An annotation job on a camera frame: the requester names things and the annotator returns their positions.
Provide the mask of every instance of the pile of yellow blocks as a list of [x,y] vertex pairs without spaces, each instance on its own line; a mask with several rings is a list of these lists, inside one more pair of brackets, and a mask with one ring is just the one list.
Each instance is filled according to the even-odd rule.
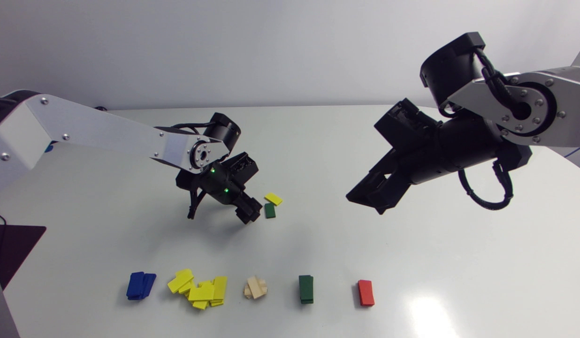
[[213,280],[206,280],[194,284],[192,270],[183,269],[176,272],[176,277],[167,283],[171,293],[179,293],[188,298],[195,308],[206,309],[209,304],[213,306],[223,305],[225,288],[228,284],[226,276],[217,276]]

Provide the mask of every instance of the white wall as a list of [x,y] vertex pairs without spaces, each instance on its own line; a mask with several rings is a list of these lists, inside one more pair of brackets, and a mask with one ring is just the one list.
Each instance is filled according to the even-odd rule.
[[0,1],[0,96],[109,109],[432,99],[421,62],[479,31],[502,71],[569,65],[580,0]]

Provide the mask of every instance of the black cable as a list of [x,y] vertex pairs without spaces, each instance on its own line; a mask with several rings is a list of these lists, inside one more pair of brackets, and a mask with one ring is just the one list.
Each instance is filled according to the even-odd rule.
[[513,183],[511,182],[511,177],[509,176],[509,172],[503,170],[503,167],[498,162],[498,160],[494,161],[492,163],[492,169],[494,170],[494,174],[496,175],[498,181],[505,189],[505,195],[504,195],[504,199],[502,202],[495,203],[495,202],[484,201],[483,199],[478,197],[474,193],[472,187],[470,187],[470,184],[467,181],[466,171],[464,171],[464,169],[461,169],[459,171],[459,181],[461,181],[461,185],[466,190],[467,195],[472,197],[474,202],[476,202],[478,205],[480,205],[481,207],[484,207],[486,209],[489,209],[489,210],[500,210],[500,209],[503,209],[504,207],[506,207],[507,205],[509,205],[509,202],[513,198]]
[[213,124],[215,124],[215,122],[206,122],[206,123],[180,123],[180,124],[176,124],[174,126],[171,126],[171,128],[177,128],[177,129],[181,129],[181,128],[206,128],[208,126],[212,126]]
[[488,89],[490,89],[492,96],[494,96],[503,107],[509,109],[513,115],[517,116],[520,107],[517,101],[513,98],[513,95],[511,95],[509,88],[506,86],[507,79],[505,76],[492,66],[492,63],[488,60],[488,57],[484,54],[484,51],[481,48],[476,48],[474,53],[477,55],[480,63],[484,66],[484,68],[481,69],[481,74],[483,75],[485,83],[487,84]]
[[454,118],[455,116],[457,116],[457,113],[447,113],[446,110],[444,110],[444,108],[439,108],[438,111],[440,112],[440,115],[444,116],[444,117],[448,117],[448,118]]
[[0,214],[0,218],[2,218],[2,221],[4,222],[4,225],[7,225],[7,220],[4,217],[2,217],[1,214]]

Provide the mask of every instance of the stack of blocks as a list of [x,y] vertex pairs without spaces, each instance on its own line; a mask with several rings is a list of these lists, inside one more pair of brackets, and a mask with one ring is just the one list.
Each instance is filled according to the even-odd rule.
[[142,271],[131,274],[130,284],[127,286],[127,293],[125,293],[127,299],[136,301],[148,297],[156,278],[156,274],[145,274]]
[[265,208],[265,218],[275,218],[275,207],[280,205],[283,200],[277,197],[274,193],[270,192],[269,194],[265,195],[265,199],[271,203],[266,203],[264,205]]
[[301,304],[313,304],[313,276],[298,276]]
[[267,294],[267,284],[264,280],[257,278],[257,276],[252,276],[247,280],[244,286],[244,295],[246,298],[257,299]]
[[176,272],[176,277],[167,286],[172,293],[180,293],[188,298],[195,308],[204,310],[209,304],[212,307],[223,305],[227,284],[226,276],[217,276],[213,280],[198,283],[197,287],[192,271],[184,269]]

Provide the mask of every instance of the yellow wooden block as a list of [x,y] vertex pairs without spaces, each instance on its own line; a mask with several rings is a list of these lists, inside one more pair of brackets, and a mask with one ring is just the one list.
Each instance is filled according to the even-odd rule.
[[176,272],[176,277],[171,282],[168,282],[167,286],[169,290],[171,290],[171,293],[176,293],[183,285],[191,281],[193,278],[194,276],[190,269],[181,270]]
[[189,282],[185,283],[182,287],[180,287],[178,292],[179,293],[187,293],[191,289],[194,289],[194,287],[196,287],[196,285],[194,285],[193,281],[194,281],[194,279],[192,278]]
[[217,276],[213,280],[213,286],[215,287],[215,293],[213,294],[214,300],[223,300],[225,298],[225,288],[228,285],[227,276]]
[[206,309],[208,305],[209,301],[195,301],[192,303],[192,306],[194,306],[195,308],[200,308],[200,310]]
[[278,206],[280,205],[281,202],[283,202],[283,200],[277,197],[273,192],[270,192],[269,194],[265,195],[265,199],[275,204],[275,206]]
[[211,281],[200,282],[198,287],[190,290],[188,294],[189,301],[212,301],[215,294],[215,287]]
[[177,276],[183,276],[186,274],[192,274],[192,270],[190,269],[183,269],[183,270],[179,270],[178,272],[176,272],[176,277]]

